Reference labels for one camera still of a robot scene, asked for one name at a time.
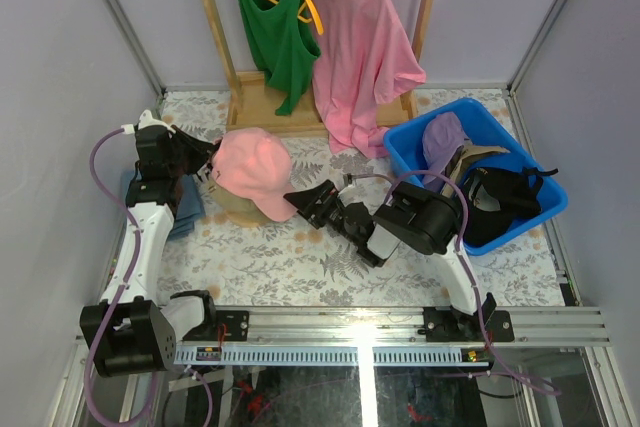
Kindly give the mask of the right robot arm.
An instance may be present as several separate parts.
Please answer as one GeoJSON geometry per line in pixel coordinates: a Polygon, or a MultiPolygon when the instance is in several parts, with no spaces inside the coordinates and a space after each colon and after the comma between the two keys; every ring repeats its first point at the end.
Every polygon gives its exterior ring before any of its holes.
{"type": "Polygon", "coordinates": [[[345,203],[333,182],[288,193],[284,199],[316,229],[330,226],[371,267],[380,267],[404,244],[433,260],[450,306],[423,311],[423,332],[432,342],[480,341],[492,327],[496,302],[478,300],[469,259],[460,249],[463,211],[452,199],[401,182],[375,213],[362,202],[345,203]]]}

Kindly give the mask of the beige corduroy cap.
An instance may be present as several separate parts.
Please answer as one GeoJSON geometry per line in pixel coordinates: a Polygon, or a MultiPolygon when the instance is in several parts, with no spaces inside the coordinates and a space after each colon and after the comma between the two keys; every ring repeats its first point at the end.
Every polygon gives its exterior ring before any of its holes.
{"type": "Polygon", "coordinates": [[[252,200],[231,193],[215,181],[209,182],[207,190],[214,202],[222,207],[224,211],[231,213],[252,213],[258,211],[257,206],[252,200]]]}

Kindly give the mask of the pink cap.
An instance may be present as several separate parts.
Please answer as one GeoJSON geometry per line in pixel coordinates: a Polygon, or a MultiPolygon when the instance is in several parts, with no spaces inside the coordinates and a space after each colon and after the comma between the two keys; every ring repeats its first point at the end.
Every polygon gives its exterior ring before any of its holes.
{"type": "Polygon", "coordinates": [[[284,198],[295,191],[290,182],[293,161],[279,137],[258,127],[227,132],[211,167],[210,178],[217,185],[252,201],[271,221],[285,222],[296,214],[284,198]]]}

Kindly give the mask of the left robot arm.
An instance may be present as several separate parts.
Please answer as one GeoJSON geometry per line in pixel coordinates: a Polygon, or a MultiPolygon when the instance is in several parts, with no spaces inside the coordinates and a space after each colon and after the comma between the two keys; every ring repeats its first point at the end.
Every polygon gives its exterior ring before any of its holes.
{"type": "Polygon", "coordinates": [[[99,302],[80,315],[90,362],[104,378],[166,371],[179,342],[189,335],[208,341],[219,328],[208,292],[180,292],[164,307],[156,295],[162,253],[183,198],[182,180],[205,166],[216,145],[159,120],[139,120],[112,134],[133,136],[138,159],[124,198],[96,183],[126,216],[111,280],[99,302]]]}

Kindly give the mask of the beige sport cap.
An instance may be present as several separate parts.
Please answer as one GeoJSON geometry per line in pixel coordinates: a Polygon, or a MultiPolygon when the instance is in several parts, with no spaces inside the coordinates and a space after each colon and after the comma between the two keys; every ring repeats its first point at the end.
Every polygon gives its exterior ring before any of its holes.
{"type": "Polygon", "coordinates": [[[501,146],[482,146],[466,142],[459,147],[446,165],[443,174],[456,185],[459,185],[471,166],[488,157],[509,153],[501,146]]]}

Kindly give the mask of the purple cap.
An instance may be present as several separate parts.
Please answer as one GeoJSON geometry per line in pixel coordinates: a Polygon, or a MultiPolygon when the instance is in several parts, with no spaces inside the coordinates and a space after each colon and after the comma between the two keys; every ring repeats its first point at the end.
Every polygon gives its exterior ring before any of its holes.
{"type": "Polygon", "coordinates": [[[445,112],[431,120],[422,135],[423,156],[428,169],[449,175],[470,138],[453,112],[445,112]]]}

